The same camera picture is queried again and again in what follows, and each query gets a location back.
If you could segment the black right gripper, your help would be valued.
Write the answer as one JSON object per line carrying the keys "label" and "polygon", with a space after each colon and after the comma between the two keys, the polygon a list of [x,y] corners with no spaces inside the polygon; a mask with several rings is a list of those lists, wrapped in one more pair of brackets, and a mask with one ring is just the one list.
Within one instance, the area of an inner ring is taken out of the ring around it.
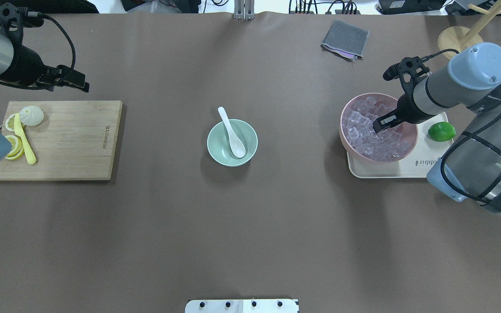
{"label": "black right gripper", "polygon": [[390,127],[397,127],[401,123],[418,124],[424,121],[425,113],[419,109],[409,95],[403,94],[398,99],[395,110],[373,122],[373,129],[375,133],[380,133]]}

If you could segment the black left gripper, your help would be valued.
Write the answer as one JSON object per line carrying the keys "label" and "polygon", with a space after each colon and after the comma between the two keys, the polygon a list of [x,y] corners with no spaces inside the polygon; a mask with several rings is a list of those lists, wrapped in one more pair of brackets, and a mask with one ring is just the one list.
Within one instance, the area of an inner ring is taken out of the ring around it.
{"label": "black left gripper", "polygon": [[[36,52],[24,46],[15,47],[13,52],[12,62],[3,73],[3,82],[18,87],[44,87],[49,91],[53,91],[54,87],[71,87],[89,92],[90,84],[83,73],[65,65],[46,67]],[[44,83],[39,82],[42,75]]]}

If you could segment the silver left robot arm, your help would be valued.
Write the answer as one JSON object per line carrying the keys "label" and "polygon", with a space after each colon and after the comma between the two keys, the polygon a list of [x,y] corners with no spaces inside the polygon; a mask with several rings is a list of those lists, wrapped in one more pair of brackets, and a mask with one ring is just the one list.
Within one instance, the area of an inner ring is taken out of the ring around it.
{"label": "silver left robot arm", "polygon": [[[77,53],[68,33],[58,24],[71,50],[69,65],[46,65],[38,52],[23,43],[24,23],[19,18],[0,20],[0,90],[52,91],[56,87],[71,87],[88,92],[90,84],[85,74],[76,70]],[[12,145],[0,132],[0,161]]]}

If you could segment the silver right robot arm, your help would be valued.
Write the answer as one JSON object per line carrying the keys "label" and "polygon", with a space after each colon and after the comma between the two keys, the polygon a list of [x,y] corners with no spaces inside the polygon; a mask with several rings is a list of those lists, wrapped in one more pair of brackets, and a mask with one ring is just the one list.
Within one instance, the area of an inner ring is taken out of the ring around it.
{"label": "silver right robot arm", "polygon": [[470,198],[501,217],[501,46],[475,44],[434,73],[425,66],[431,58],[405,57],[384,72],[385,80],[400,80],[404,94],[396,109],[374,121],[374,130],[422,123],[464,105],[475,117],[427,179],[452,200]]}

